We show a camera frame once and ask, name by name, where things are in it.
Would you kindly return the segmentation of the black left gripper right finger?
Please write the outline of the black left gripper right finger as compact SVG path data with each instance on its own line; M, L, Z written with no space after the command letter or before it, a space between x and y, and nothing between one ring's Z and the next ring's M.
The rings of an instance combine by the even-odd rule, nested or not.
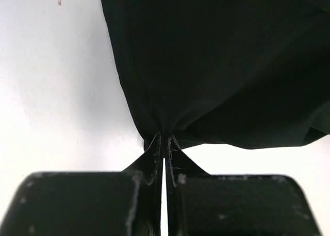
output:
M211 175L164 145L169 235L320 235L305 195L285 175Z

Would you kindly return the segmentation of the black graphic t-shirt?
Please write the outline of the black graphic t-shirt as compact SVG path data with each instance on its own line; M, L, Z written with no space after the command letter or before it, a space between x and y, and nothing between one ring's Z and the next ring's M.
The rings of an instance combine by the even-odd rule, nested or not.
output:
M329 0L101 0L148 146L303 146L329 135Z

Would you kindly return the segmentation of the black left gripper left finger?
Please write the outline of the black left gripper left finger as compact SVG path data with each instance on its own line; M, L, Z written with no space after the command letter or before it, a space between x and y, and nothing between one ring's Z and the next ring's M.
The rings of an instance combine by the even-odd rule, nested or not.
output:
M160 135L120 172L38 172L20 184L1 235L160 235Z

